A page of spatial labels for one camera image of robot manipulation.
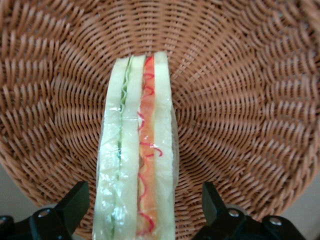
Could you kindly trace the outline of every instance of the tomato slice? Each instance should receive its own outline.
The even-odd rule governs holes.
[[[155,115],[155,62],[149,57],[144,64],[142,97],[140,102],[141,118],[139,126],[139,172],[137,201],[137,236],[152,236],[157,224],[155,153],[162,155],[154,146]]]

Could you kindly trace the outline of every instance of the metal screw head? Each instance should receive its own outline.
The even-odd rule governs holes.
[[[3,216],[2,218],[0,218],[0,225],[5,223],[5,221],[7,220],[7,218],[5,216]]]
[[[235,209],[230,209],[230,210],[229,210],[229,215],[230,215],[231,217],[237,218],[237,217],[239,217],[239,212],[238,212],[237,210],[235,210]]]
[[[273,225],[276,225],[276,226],[282,225],[282,222],[280,221],[280,219],[278,219],[276,217],[271,217],[269,221],[270,221],[270,223],[272,223]]]
[[[42,218],[42,217],[44,217],[44,216],[47,216],[49,213],[50,213],[50,209],[41,211],[41,212],[39,213],[39,215],[38,215],[38,218]]]

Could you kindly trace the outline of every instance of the wrapped sandwich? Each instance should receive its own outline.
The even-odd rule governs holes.
[[[174,240],[177,123],[167,56],[117,59],[98,150],[94,240]]]

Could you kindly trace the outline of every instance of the plastic wrap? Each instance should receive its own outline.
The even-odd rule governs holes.
[[[175,239],[178,176],[166,54],[117,59],[101,125],[92,238]]]

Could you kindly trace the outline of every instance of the wicker basket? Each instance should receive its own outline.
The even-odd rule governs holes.
[[[88,181],[116,58],[169,56],[176,234],[204,225],[203,181],[255,219],[318,173],[319,0],[0,0],[0,162],[38,206]]]

